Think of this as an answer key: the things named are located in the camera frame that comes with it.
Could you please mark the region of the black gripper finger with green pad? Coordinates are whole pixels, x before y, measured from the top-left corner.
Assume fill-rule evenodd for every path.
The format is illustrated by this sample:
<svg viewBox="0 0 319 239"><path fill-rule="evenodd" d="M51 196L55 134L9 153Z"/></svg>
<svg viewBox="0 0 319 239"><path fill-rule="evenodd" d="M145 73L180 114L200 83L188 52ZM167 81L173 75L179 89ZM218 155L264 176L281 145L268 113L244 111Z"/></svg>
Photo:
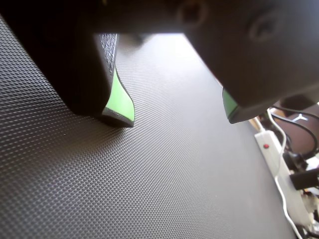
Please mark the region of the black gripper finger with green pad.
<svg viewBox="0 0 319 239"><path fill-rule="evenodd" d="M104 0L3 0L0 14L76 115L133 127L135 107L115 67L118 36L90 20Z"/></svg>
<svg viewBox="0 0 319 239"><path fill-rule="evenodd" d="M316 0L176 0L174 15L236 106L230 123L319 88Z"/></svg>

